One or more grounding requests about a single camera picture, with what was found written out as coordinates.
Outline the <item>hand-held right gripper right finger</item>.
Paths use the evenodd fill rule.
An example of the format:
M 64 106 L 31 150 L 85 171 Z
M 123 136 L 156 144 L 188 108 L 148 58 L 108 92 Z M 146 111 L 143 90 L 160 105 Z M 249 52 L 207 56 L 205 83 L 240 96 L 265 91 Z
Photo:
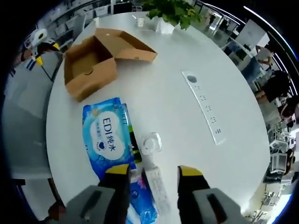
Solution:
M 241 224 L 240 206 L 218 188 L 211 188 L 199 170 L 178 166 L 178 202 L 183 224 Z

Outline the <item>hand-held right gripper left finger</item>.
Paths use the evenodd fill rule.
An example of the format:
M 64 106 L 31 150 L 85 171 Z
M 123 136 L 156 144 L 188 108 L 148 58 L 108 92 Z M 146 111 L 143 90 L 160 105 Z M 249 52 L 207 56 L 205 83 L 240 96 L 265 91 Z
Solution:
M 98 185 L 90 185 L 66 205 L 67 224 L 124 224 L 129 208 L 130 166 L 108 169 Z

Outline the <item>person's left hand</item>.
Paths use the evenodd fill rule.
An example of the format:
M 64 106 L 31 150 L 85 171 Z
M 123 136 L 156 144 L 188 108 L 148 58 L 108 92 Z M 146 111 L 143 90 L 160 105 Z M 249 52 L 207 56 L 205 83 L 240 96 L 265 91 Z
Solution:
M 26 48 L 22 49 L 22 51 L 21 51 L 21 57 L 20 57 L 21 62 L 24 62 L 24 61 L 30 59 L 31 57 L 32 57 L 32 49 L 31 48 L 29 48 L 29 49 L 26 49 Z

